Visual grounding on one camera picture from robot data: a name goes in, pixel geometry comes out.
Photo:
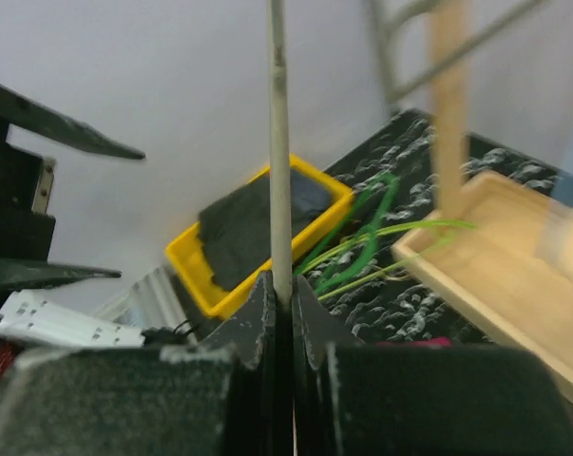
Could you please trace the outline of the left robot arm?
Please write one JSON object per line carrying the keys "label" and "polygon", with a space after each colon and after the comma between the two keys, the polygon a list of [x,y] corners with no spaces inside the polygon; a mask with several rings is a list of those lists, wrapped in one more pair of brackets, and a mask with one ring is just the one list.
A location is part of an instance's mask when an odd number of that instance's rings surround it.
{"label": "left robot arm", "polygon": [[44,298],[44,289],[121,272],[48,261],[56,220],[48,214],[55,162],[10,145],[18,126],[87,154],[142,161],[144,152],[116,142],[0,85],[0,338],[63,347],[138,348],[150,344],[193,344],[195,326],[185,317],[169,273],[159,267],[115,304],[115,311],[140,312],[148,323],[104,320]]}

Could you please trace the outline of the wooden clothes rack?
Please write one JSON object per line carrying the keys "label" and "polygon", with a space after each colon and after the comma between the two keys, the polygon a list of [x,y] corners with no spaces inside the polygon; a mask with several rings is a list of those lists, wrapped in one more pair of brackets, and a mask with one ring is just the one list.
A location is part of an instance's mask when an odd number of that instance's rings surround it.
{"label": "wooden clothes rack", "polygon": [[466,178],[466,5],[430,10],[435,210],[392,248],[494,341],[539,356],[573,404],[573,209],[487,170]]}

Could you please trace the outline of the grey metal hanger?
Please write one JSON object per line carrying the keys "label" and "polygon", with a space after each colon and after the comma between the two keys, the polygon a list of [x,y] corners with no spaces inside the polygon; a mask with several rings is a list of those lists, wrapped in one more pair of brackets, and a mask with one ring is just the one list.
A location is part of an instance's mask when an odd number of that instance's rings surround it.
{"label": "grey metal hanger", "polygon": [[270,65],[270,233],[274,290],[288,311],[293,292],[287,61],[284,7],[267,2]]}

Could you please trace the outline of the dark green hanger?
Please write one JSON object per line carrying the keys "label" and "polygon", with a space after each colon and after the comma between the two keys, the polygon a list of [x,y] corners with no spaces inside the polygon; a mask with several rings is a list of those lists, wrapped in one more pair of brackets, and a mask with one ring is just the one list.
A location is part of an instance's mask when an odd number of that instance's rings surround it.
{"label": "dark green hanger", "polygon": [[[351,237],[348,237],[343,245],[334,247],[324,253],[322,250],[329,244],[333,238],[340,232],[344,225],[362,208],[367,199],[370,197],[373,187],[382,182],[386,186],[386,190],[379,206],[377,207],[372,220],[363,225]],[[334,268],[332,265],[327,268],[322,276],[317,280],[315,291],[320,293],[319,299],[328,298],[329,296],[345,292],[352,287],[363,283],[366,277],[358,280],[353,278],[369,263],[372,256],[378,249],[378,233],[380,231],[380,221],[385,212],[392,206],[392,200],[398,190],[399,179],[389,173],[382,171],[373,176],[366,189],[362,192],[359,198],[353,203],[353,207],[346,214],[346,216],[330,231],[318,244],[313,248],[304,260],[295,268],[295,275],[303,275],[305,272],[313,269],[317,263],[322,262],[325,258],[336,256],[341,250],[349,250],[354,245],[359,243],[364,244],[364,249],[360,253],[356,261],[349,266],[348,269],[343,270],[339,275],[327,277],[329,272]]]}

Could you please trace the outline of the yellow plastic tray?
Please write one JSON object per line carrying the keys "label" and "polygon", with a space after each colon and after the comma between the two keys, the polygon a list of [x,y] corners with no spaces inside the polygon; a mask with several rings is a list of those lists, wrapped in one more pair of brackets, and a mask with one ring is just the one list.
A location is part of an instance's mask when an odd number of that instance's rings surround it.
{"label": "yellow plastic tray", "polygon": [[[328,209],[293,237],[292,260],[297,261],[346,217],[353,206],[354,192],[352,188],[294,154],[290,156],[290,165],[305,177],[323,185],[331,195]],[[272,261],[266,260],[234,291],[226,292],[211,280],[213,271],[202,252],[199,231],[200,224],[195,222],[165,247],[165,256],[201,312],[206,316],[226,319],[245,302],[257,275],[269,270]]]}

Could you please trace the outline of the light blue hanger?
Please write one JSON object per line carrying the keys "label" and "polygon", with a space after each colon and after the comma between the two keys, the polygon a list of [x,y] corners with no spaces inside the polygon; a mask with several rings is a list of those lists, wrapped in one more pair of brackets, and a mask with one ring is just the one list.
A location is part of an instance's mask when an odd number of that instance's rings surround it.
{"label": "light blue hanger", "polygon": [[573,174],[561,171],[550,197],[564,207],[573,208]]}

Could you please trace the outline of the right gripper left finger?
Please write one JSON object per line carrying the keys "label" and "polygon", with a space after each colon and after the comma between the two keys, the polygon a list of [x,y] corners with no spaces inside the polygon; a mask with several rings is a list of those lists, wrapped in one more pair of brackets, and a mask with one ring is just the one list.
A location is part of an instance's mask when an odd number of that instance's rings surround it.
{"label": "right gripper left finger", "polygon": [[0,384],[0,455],[282,455],[269,273],[194,347],[35,348]]}

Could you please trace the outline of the lime green hanger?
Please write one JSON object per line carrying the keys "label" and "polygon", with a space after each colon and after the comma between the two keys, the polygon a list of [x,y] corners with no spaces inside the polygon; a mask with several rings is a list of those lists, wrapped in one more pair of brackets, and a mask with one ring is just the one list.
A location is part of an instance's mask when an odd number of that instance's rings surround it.
{"label": "lime green hanger", "polygon": [[[471,222],[454,219],[418,220],[380,228],[376,253],[372,256],[369,263],[353,278],[353,280],[358,280],[366,277],[366,280],[345,292],[333,294],[328,298],[318,298],[320,293],[315,291],[317,280],[322,276],[323,272],[332,265],[334,265],[334,268],[329,272],[327,277],[338,276],[343,270],[348,269],[363,251],[363,243],[354,245],[349,250],[343,249],[336,256],[325,258],[322,262],[317,263],[313,269],[305,272],[303,276],[312,280],[313,291],[319,300],[330,300],[335,296],[343,295],[371,282],[392,279],[395,272],[404,269],[406,265],[410,264],[411,261],[409,259],[397,259],[394,254],[389,252],[389,249],[395,245],[395,242],[401,240],[404,235],[418,231],[422,235],[430,236],[430,245],[422,248],[420,253],[412,256],[414,259],[417,259],[451,243],[457,235],[465,231],[473,230],[474,228],[475,225]],[[343,245],[349,237],[351,236],[345,237],[334,247]]]}

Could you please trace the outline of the dark grey striped cloth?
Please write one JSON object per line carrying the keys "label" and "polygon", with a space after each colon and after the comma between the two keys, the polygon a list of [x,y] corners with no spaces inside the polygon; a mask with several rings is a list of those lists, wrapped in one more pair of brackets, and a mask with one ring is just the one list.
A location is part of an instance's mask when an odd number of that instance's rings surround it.
{"label": "dark grey striped cloth", "polygon": [[211,281],[231,292],[269,258],[269,178],[261,176],[216,200],[198,220]]}

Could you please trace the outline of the magenta dress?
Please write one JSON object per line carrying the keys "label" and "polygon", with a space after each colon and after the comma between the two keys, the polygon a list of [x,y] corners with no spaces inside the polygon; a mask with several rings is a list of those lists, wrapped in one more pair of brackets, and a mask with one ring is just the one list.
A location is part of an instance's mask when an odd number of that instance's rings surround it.
{"label": "magenta dress", "polygon": [[429,339],[416,340],[416,341],[384,341],[378,342],[379,346],[415,346],[415,347],[450,347],[452,342],[444,336],[432,337]]}

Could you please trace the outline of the blue denim cloth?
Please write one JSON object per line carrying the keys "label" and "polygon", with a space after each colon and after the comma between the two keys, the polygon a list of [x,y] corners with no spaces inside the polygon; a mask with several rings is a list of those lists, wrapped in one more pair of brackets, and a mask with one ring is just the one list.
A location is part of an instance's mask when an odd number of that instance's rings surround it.
{"label": "blue denim cloth", "polygon": [[291,203],[295,208],[296,219],[310,224],[323,214],[332,204],[330,192],[318,181],[291,169]]}

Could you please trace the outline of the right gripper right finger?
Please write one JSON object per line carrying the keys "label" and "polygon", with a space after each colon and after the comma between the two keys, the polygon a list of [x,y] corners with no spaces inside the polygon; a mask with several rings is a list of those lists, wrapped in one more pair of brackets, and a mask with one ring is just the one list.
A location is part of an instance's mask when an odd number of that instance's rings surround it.
{"label": "right gripper right finger", "polygon": [[573,415],[530,352],[365,344],[303,277],[292,321],[301,455],[573,455]]}

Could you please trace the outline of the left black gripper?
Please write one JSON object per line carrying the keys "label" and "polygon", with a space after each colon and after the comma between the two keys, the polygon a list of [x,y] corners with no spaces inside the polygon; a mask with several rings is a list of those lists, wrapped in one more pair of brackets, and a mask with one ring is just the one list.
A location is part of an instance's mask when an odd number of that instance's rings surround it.
{"label": "left black gripper", "polygon": [[93,278],[120,278],[121,271],[48,262],[55,218],[34,209],[52,166],[8,143],[15,125],[89,154],[144,160],[144,152],[116,142],[79,122],[0,85],[0,307],[21,289],[45,289]]}

